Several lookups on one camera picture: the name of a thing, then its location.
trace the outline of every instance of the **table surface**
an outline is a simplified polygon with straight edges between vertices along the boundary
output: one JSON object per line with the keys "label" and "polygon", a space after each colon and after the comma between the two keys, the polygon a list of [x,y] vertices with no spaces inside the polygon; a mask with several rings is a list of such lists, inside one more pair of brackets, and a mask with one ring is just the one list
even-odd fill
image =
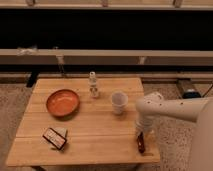
{"label": "table surface", "polygon": [[[153,163],[160,161],[154,133],[145,136],[146,151],[138,152],[134,121],[136,99],[143,96],[139,78],[99,78],[100,98],[93,99],[88,79],[39,79],[35,85],[7,159],[8,166]],[[74,90],[80,107],[70,120],[57,120],[46,100],[59,89]],[[125,112],[112,112],[110,95],[122,90],[129,97]],[[68,129],[63,151],[51,150],[42,137],[48,127]]]}

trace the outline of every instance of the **wooden bowl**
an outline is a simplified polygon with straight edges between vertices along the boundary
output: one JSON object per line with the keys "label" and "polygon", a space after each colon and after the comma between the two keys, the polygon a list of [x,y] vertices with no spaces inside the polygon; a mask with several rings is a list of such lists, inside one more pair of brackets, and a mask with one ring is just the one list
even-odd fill
{"label": "wooden bowl", "polygon": [[62,89],[48,97],[46,107],[53,116],[63,117],[73,114],[79,103],[79,97],[74,91]]}

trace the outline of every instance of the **white cup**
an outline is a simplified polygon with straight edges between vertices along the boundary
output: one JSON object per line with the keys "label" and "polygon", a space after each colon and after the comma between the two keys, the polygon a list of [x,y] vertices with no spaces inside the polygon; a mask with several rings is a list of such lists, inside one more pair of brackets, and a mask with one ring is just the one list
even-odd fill
{"label": "white cup", "polygon": [[113,107],[113,112],[115,114],[117,114],[117,115],[122,114],[127,102],[128,102],[128,96],[125,93],[123,93],[121,91],[112,93],[111,103],[112,103],[112,107]]}

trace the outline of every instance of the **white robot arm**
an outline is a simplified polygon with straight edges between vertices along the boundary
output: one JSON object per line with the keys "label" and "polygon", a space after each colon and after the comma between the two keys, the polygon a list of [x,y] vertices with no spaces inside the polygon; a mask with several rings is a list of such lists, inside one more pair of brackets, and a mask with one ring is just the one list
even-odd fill
{"label": "white robot arm", "polygon": [[139,99],[136,109],[139,112],[137,135],[150,131],[156,116],[197,122],[187,171],[213,170],[213,98],[164,100],[155,92]]}

